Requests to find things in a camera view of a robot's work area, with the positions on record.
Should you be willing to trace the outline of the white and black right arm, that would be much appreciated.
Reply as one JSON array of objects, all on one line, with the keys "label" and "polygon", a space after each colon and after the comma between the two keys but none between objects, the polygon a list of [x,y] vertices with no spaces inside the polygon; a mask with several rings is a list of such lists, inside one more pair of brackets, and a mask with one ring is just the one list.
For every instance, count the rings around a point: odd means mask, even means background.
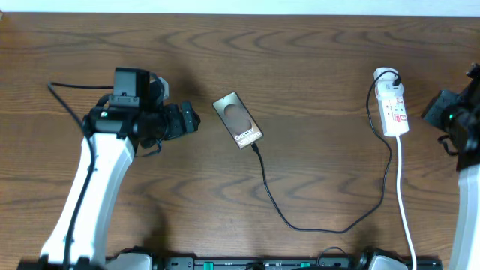
[{"label": "white and black right arm", "polygon": [[444,134],[437,139],[445,152],[457,158],[459,211],[450,269],[479,268],[479,64],[460,93],[439,91],[421,117]]}]

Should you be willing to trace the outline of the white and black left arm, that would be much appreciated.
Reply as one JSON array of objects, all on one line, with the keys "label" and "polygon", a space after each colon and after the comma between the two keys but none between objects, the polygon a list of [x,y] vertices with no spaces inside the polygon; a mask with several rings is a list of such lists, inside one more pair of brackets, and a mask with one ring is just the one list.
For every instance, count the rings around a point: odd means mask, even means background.
[{"label": "white and black left arm", "polygon": [[117,67],[114,83],[83,118],[81,156],[55,229],[36,260],[19,269],[158,269],[156,256],[138,247],[106,255],[107,233],[119,188],[137,156],[161,152],[162,144],[198,130],[200,117],[188,101],[165,104],[167,81],[156,73]]}]

